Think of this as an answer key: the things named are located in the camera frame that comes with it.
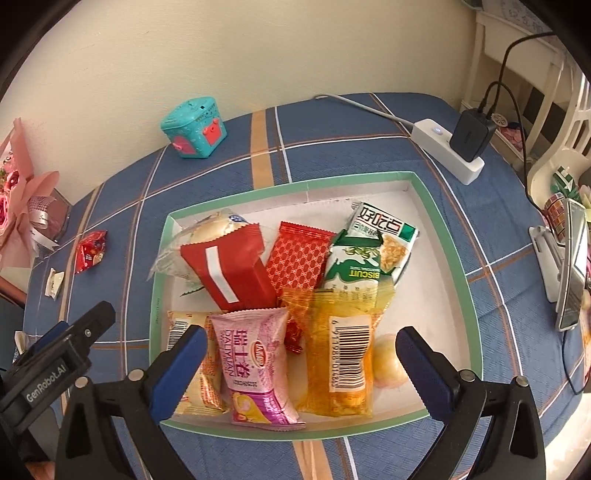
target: red snack package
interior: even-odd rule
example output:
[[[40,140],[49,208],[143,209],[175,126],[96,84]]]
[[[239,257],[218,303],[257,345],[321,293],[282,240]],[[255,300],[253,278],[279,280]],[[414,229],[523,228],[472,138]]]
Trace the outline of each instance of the red snack package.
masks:
[[[277,294],[261,262],[265,249],[258,224],[210,242],[182,245],[181,256],[222,310],[269,309]]]
[[[76,246],[76,273],[88,270],[103,260],[107,230],[97,230],[86,235]]]
[[[267,273],[278,296],[286,287],[316,288],[334,236],[335,233],[327,230],[281,222],[279,236],[267,261]],[[301,329],[291,318],[287,322],[285,348],[301,353],[301,334]]]

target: power strip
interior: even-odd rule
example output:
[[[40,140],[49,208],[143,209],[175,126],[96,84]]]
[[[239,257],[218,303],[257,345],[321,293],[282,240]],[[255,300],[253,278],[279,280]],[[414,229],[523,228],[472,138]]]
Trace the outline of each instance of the power strip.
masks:
[[[449,146],[451,137],[450,132],[430,118],[415,123],[410,135],[412,141],[447,168],[455,178],[464,185],[470,185],[484,168],[484,160],[480,157],[471,162],[464,160]]]

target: black charger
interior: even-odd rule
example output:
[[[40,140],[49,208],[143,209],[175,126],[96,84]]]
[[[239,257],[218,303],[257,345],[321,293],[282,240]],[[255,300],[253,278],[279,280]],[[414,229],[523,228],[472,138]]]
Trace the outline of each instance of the black charger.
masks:
[[[464,110],[457,121],[449,146],[467,162],[479,157],[496,130],[490,116],[479,108]]]

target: screw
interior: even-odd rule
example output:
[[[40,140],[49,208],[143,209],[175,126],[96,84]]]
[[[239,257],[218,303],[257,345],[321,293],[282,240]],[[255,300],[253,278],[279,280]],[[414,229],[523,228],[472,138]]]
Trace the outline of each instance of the screw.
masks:
[[[517,377],[515,377],[515,383],[520,387],[529,387],[530,385],[530,383],[527,381],[527,378],[525,378],[523,375],[517,375]]]
[[[141,380],[143,377],[144,371],[141,368],[136,368],[135,370],[129,372],[129,375],[127,375],[127,378],[129,378],[132,382],[137,382],[138,380]]]
[[[474,382],[476,379],[476,374],[472,370],[462,370],[460,372],[460,378],[464,382]]]
[[[86,377],[78,377],[78,378],[76,378],[76,381],[74,382],[74,385],[77,388],[84,388],[85,386],[88,385],[88,378],[86,378]]]

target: red patterned wrapper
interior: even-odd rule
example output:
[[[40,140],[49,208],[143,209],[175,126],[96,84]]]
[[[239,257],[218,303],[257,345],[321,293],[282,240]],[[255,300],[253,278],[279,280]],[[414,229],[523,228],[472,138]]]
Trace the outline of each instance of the red patterned wrapper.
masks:
[[[278,296],[286,287],[316,288],[334,236],[327,230],[281,222],[279,236],[267,261],[267,272]],[[301,334],[296,320],[291,318],[285,333],[285,347],[289,351],[301,353]]]
[[[106,230],[97,230],[80,240],[76,246],[76,273],[88,270],[103,260],[106,238]]]
[[[564,229],[566,225],[564,211],[564,195],[562,193],[553,194],[544,205],[544,210],[548,215],[548,220],[552,223],[552,228],[556,232],[556,240],[562,243],[564,240]]]

